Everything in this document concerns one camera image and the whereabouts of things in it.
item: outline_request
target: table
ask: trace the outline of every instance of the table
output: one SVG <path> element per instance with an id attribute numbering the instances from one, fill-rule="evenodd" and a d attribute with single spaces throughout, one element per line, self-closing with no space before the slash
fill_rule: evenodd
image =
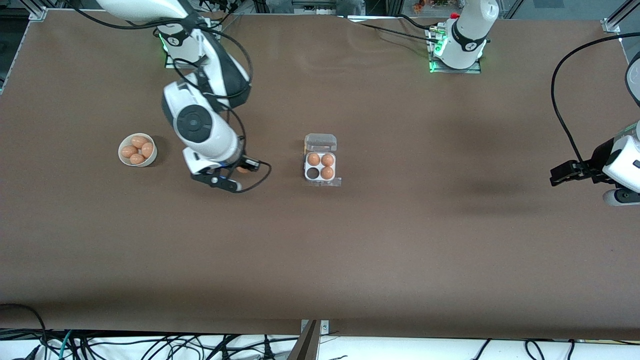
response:
<path id="1" fill-rule="evenodd" d="M 65 10 L 30 25 L 0 97 L 0 300 L 67 329 L 273 334 L 324 318 L 345 335 L 640 338 L 640 210 L 607 207 L 602 184 L 548 183 L 573 158 L 551 73 L 599 23 L 498 21 L 467 76 L 429 73 L 419 40 L 338 17 L 227 31 L 255 65 L 237 109 L 248 153 L 274 166 L 244 195 L 190 180 L 159 105 L 178 77 L 150 30 Z M 586 157 L 637 120 L 625 68 L 608 42 L 558 77 Z M 156 141 L 152 167 L 118 160 L 135 132 Z M 338 139 L 341 188 L 305 186 L 314 132 Z"/>

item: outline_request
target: egg carton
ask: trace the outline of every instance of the egg carton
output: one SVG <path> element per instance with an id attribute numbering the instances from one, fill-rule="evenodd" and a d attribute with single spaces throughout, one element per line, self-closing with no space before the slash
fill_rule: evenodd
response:
<path id="1" fill-rule="evenodd" d="M 311 186 L 342 186 L 342 178 L 335 175 L 337 148 L 331 134 L 309 134 L 305 137 L 304 176 Z"/>

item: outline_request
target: white bowl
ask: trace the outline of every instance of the white bowl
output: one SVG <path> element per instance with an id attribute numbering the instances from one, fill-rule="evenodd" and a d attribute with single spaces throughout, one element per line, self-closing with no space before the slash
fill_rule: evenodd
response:
<path id="1" fill-rule="evenodd" d="M 144 136 L 154 146 L 154 150 L 151 153 L 151 156 L 149 156 L 149 159 L 146 159 L 145 161 L 142 161 L 142 163 L 137 164 L 137 165 L 133 165 L 131 163 L 131 160 L 125 158 L 124 156 L 122 156 L 120 154 L 122 152 L 122 148 L 123 147 L 128 146 L 128 145 L 132 145 L 131 144 L 131 139 L 134 136 Z M 149 165 L 151 165 L 152 162 L 154 162 L 154 160 L 156 159 L 157 155 L 158 155 L 158 148 L 156 146 L 156 143 L 154 142 L 154 139 L 151 136 L 149 136 L 147 134 L 143 134 L 143 133 L 135 133 L 135 134 L 131 134 L 131 135 L 127 136 L 124 140 L 122 140 L 122 142 L 120 143 L 120 147 L 118 148 L 118 157 L 120 158 L 120 161 L 122 161 L 122 163 L 124 165 L 129 165 L 130 167 L 146 167 L 146 166 L 149 166 Z"/>

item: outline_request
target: tabletop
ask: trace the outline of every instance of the tabletop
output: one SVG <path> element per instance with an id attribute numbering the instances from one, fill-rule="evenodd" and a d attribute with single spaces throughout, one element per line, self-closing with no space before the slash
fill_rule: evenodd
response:
<path id="1" fill-rule="evenodd" d="M 189 178 L 160 107 L 178 76 L 151 30 L 65 10 L 30 24 L 0 97 L 2 302 L 66 329 L 295 333 L 322 318 L 357 335 L 640 338 L 640 208 L 548 180 L 574 157 L 551 74 L 598 22 L 499 20 L 480 75 L 430 73 L 420 40 L 338 17 L 248 15 L 226 32 L 255 67 L 237 109 L 248 154 L 273 165 L 242 195 Z M 586 157 L 640 115 L 625 69 L 613 41 L 558 76 Z M 137 132 L 156 141 L 151 167 L 118 159 Z M 337 137 L 340 188 L 305 186 L 308 133 Z"/>

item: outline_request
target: teal cable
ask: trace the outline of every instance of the teal cable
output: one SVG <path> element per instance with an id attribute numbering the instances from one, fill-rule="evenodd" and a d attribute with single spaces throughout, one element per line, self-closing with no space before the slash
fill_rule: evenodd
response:
<path id="1" fill-rule="evenodd" d="M 58 360 L 62 360 L 65 356 L 65 347 L 67 347 L 67 341 L 69 341 L 69 336 L 71 335 L 71 330 L 65 335 L 65 338 L 62 340 L 62 345 L 60 345 L 60 354 L 58 355 Z"/>

